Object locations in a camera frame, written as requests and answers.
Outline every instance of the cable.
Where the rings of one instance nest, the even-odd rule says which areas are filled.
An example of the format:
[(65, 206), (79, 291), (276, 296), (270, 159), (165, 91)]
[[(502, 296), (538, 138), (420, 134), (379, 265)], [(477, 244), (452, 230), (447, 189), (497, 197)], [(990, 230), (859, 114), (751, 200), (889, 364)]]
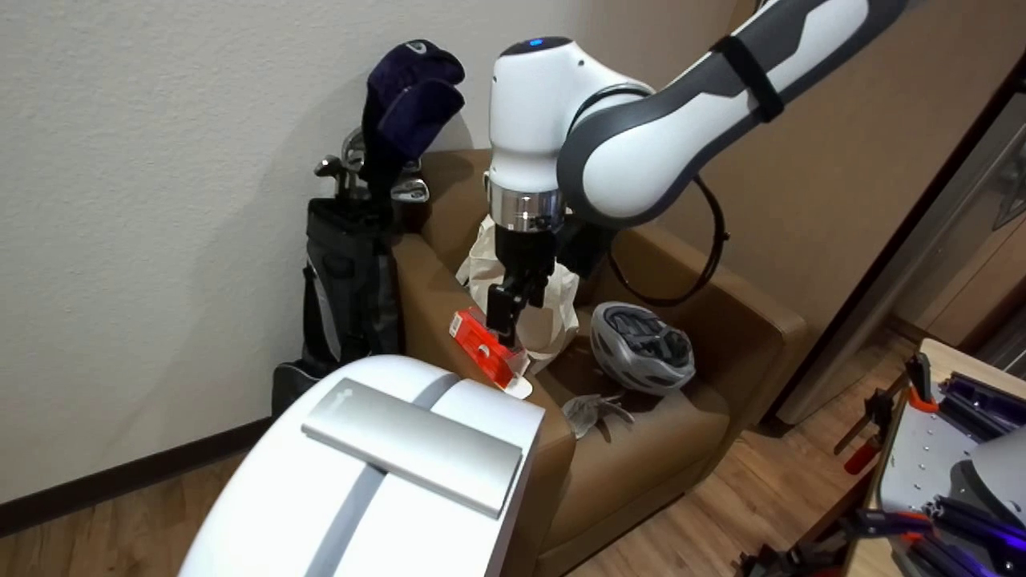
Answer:
[(701, 189), (705, 206), (708, 206), (708, 213), (712, 213), (712, 248), (708, 248), (708, 258), (705, 258), (705, 265), (701, 265), (698, 278), (695, 278), (682, 296), (653, 297), (653, 296), (638, 291), (638, 288), (629, 281), (629, 277), (619, 268), (619, 264), (616, 264), (616, 258), (613, 258), (613, 251), (611, 251), (611, 265), (613, 265), (619, 284), (629, 288), (629, 291), (633, 291), (638, 300), (644, 300), (644, 304), (678, 307), (678, 304), (691, 300), (694, 296), (698, 296), (698, 291), (708, 284), (708, 278), (716, 277), (719, 260), (721, 260), (721, 254), (725, 254), (725, 244), (731, 242), (731, 234), (727, 234), (727, 217), (725, 217), (725, 210), (719, 206), (716, 191), (705, 186), (701, 176), (695, 176), (695, 186)]

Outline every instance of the black bag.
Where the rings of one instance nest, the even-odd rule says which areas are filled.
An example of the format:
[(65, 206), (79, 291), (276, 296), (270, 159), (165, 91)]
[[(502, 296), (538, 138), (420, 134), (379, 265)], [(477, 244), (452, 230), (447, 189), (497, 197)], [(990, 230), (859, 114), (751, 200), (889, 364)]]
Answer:
[(278, 416), (326, 372), (377, 353), (405, 353), (405, 317), (388, 217), (339, 200), (308, 201), (301, 358), (272, 374)]

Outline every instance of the floor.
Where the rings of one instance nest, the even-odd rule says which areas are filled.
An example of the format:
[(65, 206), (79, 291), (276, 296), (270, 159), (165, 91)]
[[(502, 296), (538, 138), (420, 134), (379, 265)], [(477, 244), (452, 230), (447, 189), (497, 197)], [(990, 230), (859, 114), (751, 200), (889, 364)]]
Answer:
[[(694, 493), (613, 542), (574, 577), (735, 573), (760, 545), (788, 549), (855, 483), (832, 445), (889, 387), (906, 345), (882, 341), (855, 363), (867, 377), (782, 439), (744, 434)], [(128, 497), (0, 540), (0, 573), (178, 573), (191, 542), (242, 458), (179, 476)]]

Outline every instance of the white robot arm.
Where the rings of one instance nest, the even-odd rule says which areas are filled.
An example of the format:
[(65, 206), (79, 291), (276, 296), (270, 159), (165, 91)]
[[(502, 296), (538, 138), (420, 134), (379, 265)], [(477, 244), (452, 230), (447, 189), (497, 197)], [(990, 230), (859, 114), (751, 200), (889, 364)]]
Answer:
[(601, 229), (651, 221), (721, 149), (772, 118), (906, 11), (906, 0), (771, 0), (665, 91), (595, 61), (570, 40), (529, 40), (493, 65), (489, 197), (505, 284), (489, 325), (512, 342), (542, 304), (570, 210)]

